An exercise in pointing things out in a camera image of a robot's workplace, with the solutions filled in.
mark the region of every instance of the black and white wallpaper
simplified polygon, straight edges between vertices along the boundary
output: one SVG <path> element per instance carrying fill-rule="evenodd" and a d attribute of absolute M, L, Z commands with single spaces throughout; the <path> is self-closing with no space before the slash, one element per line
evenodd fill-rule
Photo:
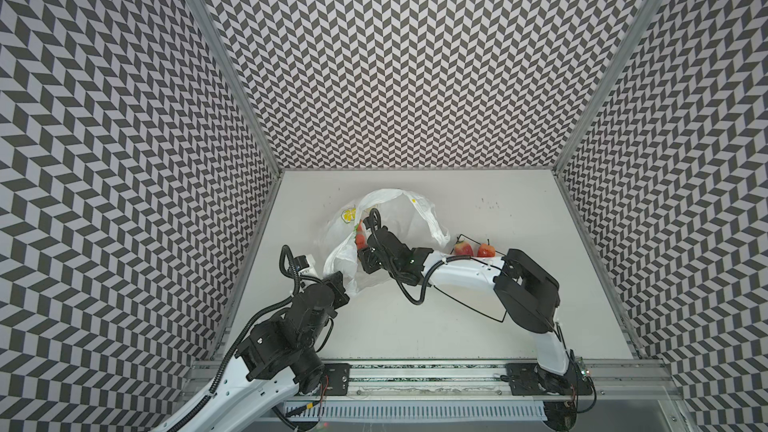
<path fill-rule="evenodd" d="M 767 0 L 665 0 L 566 170 L 702 430 L 768 430 Z"/>
<path fill-rule="evenodd" d="M 271 180 L 182 0 L 0 0 L 0 430 L 168 414 Z"/>
<path fill-rule="evenodd" d="M 205 0 L 284 167 L 547 166 L 642 0 Z"/>

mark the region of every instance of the geometric patterned wallpaper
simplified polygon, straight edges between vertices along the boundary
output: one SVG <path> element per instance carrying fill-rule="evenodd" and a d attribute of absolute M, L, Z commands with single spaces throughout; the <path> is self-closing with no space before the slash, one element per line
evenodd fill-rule
<path fill-rule="evenodd" d="M 166 416 L 270 182 L 182 0 L 0 0 L 0 430 Z"/>
<path fill-rule="evenodd" d="M 284 167 L 550 166 L 642 0 L 204 0 Z"/>
<path fill-rule="evenodd" d="M 768 430 L 768 0 L 665 0 L 565 179 L 702 430 Z"/>

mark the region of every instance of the robotic arm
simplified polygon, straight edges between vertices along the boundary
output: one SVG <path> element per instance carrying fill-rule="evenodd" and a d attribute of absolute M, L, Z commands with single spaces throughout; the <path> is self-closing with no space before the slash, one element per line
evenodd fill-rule
<path fill-rule="evenodd" d="M 449 255 L 431 248 L 411 249 L 386 226 L 381 226 L 375 208 L 363 222 L 371 231 L 369 246 L 358 251 L 366 273 L 384 268 L 406 298 L 417 305 L 424 302 L 430 284 L 493 290 L 510 318 L 533 335 L 541 389 L 546 391 L 547 380 L 566 374 L 570 360 L 554 321 L 560 305 L 559 284 L 529 256 L 517 249 L 492 258 Z M 286 259 L 288 270 L 284 266 Z M 216 432 L 235 431 L 270 408 L 291 428 L 308 425 L 290 422 L 275 406 L 297 393 L 309 394 L 318 388 L 324 365 L 315 351 L 315 342 L 322 328 L 337 315 L 336 310 L 350 298 L 340 272 L 320 280 L 302 275 L 300 271 L 304 268 L 283 246 L 280 270 L 294 280 L 292 296 L 257 312 L 227 351 L 209 387 L 156 431 L 202 432 L 213 426 Z M 313 283 L 304 288 L 304 281 Z M 421 286 L 419 297 L 412 297 L 404 284 Z M 272 315 L 267 320 L 256 324 L 269 313 Z M 231 414 L 238 404 L 244 406 Z"/>

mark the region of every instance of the chevron pattern wall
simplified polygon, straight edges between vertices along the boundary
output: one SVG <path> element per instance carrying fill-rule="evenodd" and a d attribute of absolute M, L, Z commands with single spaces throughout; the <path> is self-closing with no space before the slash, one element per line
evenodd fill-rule
<path fill-rule="evenodd" d="M 284 167 L 546 166 L 642 0 L 206 0 Z"/>
<path fill-rule="evenodd" d="M 702 430 L 768 430 L 766 0 L 666 0 L 566 182 Z"/>
<path fill-rule="evenodd" d="M 214 336 L 271 177 L 182 0 L 0 19 L 0 430 L 146 430 Z"/>

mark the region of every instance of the white table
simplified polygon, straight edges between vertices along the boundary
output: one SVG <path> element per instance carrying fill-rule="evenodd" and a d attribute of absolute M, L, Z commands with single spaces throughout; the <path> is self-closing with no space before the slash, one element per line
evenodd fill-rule
<path fill-rule="evenodd" d="M 245 322 L 290 294 L 277 263 L 283 244 L 316 253 L 317 235 L 340 207 L 377 188 L 404 188 L 436 204 L 452 236 L 519 248 L 560 282 L 557 319 L 568 346 L 585 358 L 632 359 L 598 277 L 549 170 L 286 172 L 235 314 L 228 348 Z M 417 247 L 419 244 L 407 244 Z M 324 258 L 318 258 L 322 270 Z M 495 294 L 446 288 L 501 317 Z M 434 289 L 411 305 L 394 281 L 364 289 L 339 310 L 322 358 L 533 358 L 529 333 L 477 314 Z"/>

